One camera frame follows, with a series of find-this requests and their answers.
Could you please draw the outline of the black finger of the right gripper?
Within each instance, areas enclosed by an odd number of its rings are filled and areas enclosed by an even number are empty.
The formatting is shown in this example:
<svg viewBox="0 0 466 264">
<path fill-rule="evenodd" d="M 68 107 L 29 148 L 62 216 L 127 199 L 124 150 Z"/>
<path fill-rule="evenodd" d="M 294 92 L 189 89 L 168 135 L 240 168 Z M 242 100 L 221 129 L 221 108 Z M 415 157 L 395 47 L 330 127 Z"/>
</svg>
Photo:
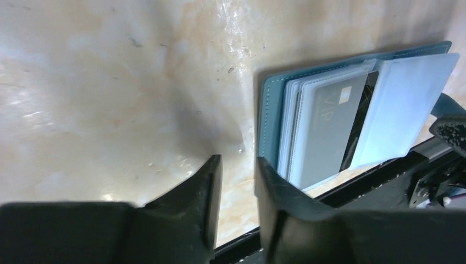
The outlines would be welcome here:
<svg viewBox="0 0 466 264">
<path fill-rule="evenodd" d="M 429 132 L 465 158 L 465 114 L 439 117 L 433 122 Z"/>
</svg>

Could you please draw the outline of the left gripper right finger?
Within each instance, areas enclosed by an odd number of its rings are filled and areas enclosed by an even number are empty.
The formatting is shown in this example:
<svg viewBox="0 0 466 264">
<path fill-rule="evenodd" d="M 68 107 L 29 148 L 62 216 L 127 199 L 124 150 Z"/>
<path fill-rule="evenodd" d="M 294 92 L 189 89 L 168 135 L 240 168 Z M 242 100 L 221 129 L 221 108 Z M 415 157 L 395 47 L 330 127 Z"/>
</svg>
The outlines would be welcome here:
<svg viewBox="0 0 466 264">
<path fill-rule="evenodd" d="M 345 210 L 315 200 L 257 158 L 266 263 L 465 263 L 465 211 Z"/>
</svg>

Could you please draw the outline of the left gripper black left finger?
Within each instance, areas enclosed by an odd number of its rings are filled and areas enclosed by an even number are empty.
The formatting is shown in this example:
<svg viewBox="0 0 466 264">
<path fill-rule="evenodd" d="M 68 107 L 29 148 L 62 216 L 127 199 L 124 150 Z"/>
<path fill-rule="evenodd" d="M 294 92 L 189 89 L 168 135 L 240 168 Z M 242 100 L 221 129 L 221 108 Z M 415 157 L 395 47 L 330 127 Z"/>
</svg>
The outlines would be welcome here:
<svg viewBox="0 0 466 264">
<path fill-rule="evenodd" d="M 222 159 L 136 207 L 127 202 L 1 206 L 1 263 L 209 263 L 218 228 Z"/>
</svg>

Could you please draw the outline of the black VIP credit card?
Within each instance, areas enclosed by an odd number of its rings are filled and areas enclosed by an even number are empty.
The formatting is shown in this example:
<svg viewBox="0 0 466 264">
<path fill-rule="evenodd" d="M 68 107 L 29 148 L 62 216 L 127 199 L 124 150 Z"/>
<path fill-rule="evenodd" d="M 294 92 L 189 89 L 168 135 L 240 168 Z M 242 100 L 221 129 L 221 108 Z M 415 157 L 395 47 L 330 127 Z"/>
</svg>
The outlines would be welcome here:
<svg viewBox="0 0 466 264">
<path fill-rule="evenodd" d="M 358 110 L 370 102 L 378 75 L 378 71 L 356 73 L 302 86 L 289 174 L 299 189 L 340 172 L 347 148 L 358 136 Z"/>
</svg>

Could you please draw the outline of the teal card holder wallet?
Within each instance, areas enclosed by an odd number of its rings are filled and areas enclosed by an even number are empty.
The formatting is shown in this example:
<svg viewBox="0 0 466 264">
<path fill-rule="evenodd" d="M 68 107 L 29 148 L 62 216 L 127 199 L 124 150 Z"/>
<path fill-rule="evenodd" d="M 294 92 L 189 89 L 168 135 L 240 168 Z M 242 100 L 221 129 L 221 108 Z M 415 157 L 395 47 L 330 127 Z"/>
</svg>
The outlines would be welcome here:
<svg viewBox="0 0 466 264">
<path fill-rule="evenodd" d="M 404 157 L 457 65 L 450 41 L 267 77 L 257 155 L 300 190 Z"/>
</svg>

